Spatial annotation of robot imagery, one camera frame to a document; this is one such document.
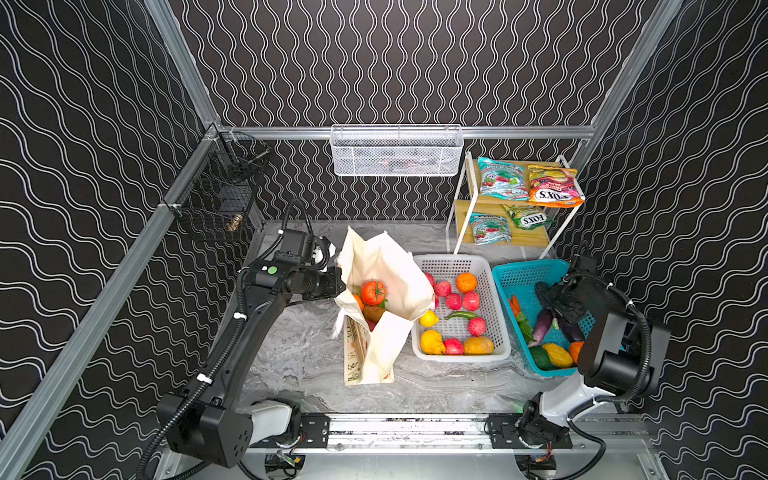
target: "white tote bag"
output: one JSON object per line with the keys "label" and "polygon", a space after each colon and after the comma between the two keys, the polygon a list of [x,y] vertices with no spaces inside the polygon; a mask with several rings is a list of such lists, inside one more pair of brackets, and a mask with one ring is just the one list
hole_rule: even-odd
{"label": "white tote bag", "polygon": [[[336,264],[341,268],[341,280],[347,285],[346,290],[335,298],[336,304],[341,307],[336,333],[341,330],[346,316],[348,322],[359,324],[356,331],[366,337],[357,339],[356,343],[367,347],[362,352],[356,349],[358,371],[353,376],[345,372],[345,382],[347,385],[391,382],[386,377],[411,332],[413,321],[435,305],[432,285],[413,261],[413,255],[398,245],[387,232],[363,240],[348,227]],[[378,280],[386,288],[387,311],[370,332],[353,290],[372,280]]]}

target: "canvas bag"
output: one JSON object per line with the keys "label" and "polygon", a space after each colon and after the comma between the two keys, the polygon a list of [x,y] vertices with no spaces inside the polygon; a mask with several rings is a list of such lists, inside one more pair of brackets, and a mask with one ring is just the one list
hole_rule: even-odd
{"label": "canvas bag", "polygon": [[[347,317],[347,322],[358,323],[358,332],[364,330],[367,347],[356,353],[362,357],[359,375],[352,381],[345,376],[346,384],[385,382],[411,332],[413,321],[435,305],[435,292],[413,261],[413,255],[398,245],[387,232],[363,240],[355,230],[347,227],[336,265],[341,268],[341,280],[347,285],[346,290],[334,299],[341,307],[336,333],[341,331]],[[372,280],[378,280],[386,287],[387,311],[370,332],[353,290]]]}

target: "pink fruit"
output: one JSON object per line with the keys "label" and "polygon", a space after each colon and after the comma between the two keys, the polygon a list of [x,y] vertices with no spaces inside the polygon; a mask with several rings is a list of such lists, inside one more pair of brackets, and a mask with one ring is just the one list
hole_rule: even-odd
{"label": "pink fruit", "polygon": [[462,296],[458,293],[449,293],[445,297],[445,306],[447,306],[451,310],[461,310],[462,309]]}
{"label": "pink fruit", "polygon": [[435,293],[437,293],[437,296],[449,295],[452,290],[450,282],[440,282],[435,284]]}
{"label": "pink fruit", "polygon": [[467,329],[469,330],[470,335],[480,336],[485,333],[485,320],[483,320],[480,316],[476,316],[475,318],[469,320]]}
{"label": "pink fruit", "polygon": [[480,295],[477,292],[467,292],[464,294],[464,308],[470,312],[474,312],[480,308]]}
{"label": "pink fruit", "polygon": [[442,344],[445,345],[446,355],[464,355],[464,346],[459,339],[447,339]]}

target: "white mesh basket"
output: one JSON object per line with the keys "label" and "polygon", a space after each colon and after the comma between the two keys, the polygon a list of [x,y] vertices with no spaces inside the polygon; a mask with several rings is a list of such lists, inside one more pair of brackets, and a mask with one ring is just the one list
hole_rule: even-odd
{"label": "white mesh basket", "polygon": [[[414,255],[413,261],[423,272],[431,273],[435,277],[435,282],[443,280],[450,282],[454,292],[458,292],[456,277],[459,274],[470,272],[477,277],[478,285],[475,291],[480,295],[480,308],[474,313],[485,320],[483,336],[491,339],[496,347],[491,355],[427,355],[419,346],[419,339],[422,338],[422,333],[426,329],[418,320],[415,320],[411,330],[411,344],[416,356],[433,362],[457,363],[496,362],[509,357],[511,353],[509,333],[488,261],[475,255]],[[444,318],[451,312],[452,310],[445,306],[445,300],[440,299],[440,306],[435,312],[440,321],[430,329],[440,332],[444,340],[456,338],[464,343],[471,336],[467,330],[469,320],[462,318],[445,320]]]}
{"label": "white mesh basket", "polygon": [[342,177],[452,177],[464,137],[459,125],[333,125],[330,144]]}

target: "blue basket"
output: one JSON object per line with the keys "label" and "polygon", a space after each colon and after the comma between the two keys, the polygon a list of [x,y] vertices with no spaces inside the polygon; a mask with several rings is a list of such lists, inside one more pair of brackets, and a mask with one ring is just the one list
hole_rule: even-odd
{"label": "blue basket", "polygon": [[[509,306],[508,300],[511,299],[513,295],[518,298],[520,310],[528,317],[528,321],[531,323],[531,328],[535,328],[536,318],[538,317],[539,312],[541,312],[541,304],[536,297],[534,285],[537,282],[546,282],[548,285],[554,285],[562,280],[567,272],[568,262],[564,260],[515,262],[508,263],[507,265],[495,266],[493,269],[493,280],[496,282],[496,289],[498,290],[498,295],[501,297],[499,300],[502,302],[504,318],[507,320],[509,328],[515,333],[511,337],[515,339],[514,343],[517,343],[518,349],[525,357],[525,361],[528,363],[528,369],[541,376],[569,376],[576,372],[576,368],[548,371],[539,369],[534,363],[533,357],[531,357],[531,352],[528,350],[528,345],[523,339],[520,327],[515,321],[515,316],[512,314],[512,308]],[[581,327],[584,336],[589,336],[589,332],[592,330],[593,325],[594,317],[591,314],[587,314],[579,322],[579,326]],[[542,343],[554,343],[563,347],[566,351],[571,345],[565,339],[563,333],[554,328],[549,329],[549,332],[547,332],[547,335],[544,337],[544,342]]]}

